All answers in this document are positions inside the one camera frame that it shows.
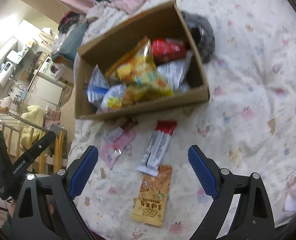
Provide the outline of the person's left hand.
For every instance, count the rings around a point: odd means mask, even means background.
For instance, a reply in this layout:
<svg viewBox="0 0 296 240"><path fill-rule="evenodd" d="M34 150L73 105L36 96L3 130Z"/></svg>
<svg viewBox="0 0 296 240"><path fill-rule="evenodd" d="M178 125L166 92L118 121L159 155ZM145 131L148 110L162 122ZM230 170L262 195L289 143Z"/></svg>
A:
<svg viewBox="0 0 296 240"><path fill-rule="evenodd" d="M14 200L12 200L11 202L6 202L6 206L7 206L10 217L13 217L16 202Z"/></svg>

